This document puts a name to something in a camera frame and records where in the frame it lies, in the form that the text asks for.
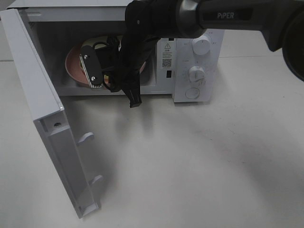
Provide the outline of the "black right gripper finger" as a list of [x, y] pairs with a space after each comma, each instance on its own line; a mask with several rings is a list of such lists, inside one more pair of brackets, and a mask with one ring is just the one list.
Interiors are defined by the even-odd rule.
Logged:
[[130, 101], [130, 108], [138, 107], [142, 103], [140, 88], [140, 73], [129, 75], [123, 81], [123, 92]]

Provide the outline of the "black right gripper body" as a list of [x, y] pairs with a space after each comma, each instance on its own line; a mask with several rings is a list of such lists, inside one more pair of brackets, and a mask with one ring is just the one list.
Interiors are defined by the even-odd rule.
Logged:
[[180, 38], [176, 0], [133, 0], [125, 8], [126, 31], [113, 70], [111, 92], [139, 82], [139, 71], [161, 38]]

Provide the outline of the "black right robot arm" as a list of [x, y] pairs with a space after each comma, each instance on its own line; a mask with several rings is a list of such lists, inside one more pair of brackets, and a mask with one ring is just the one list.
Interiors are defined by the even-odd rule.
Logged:
[[301, 0], [134, 0], [125, 9], [126, 31], [109, 75], [111, 92], [141, 104], [140, 68], [161, 38], [198, 38], [207, 29], [260, 31], [279, 49], [290, 71], [304, 77], [304, 3]]

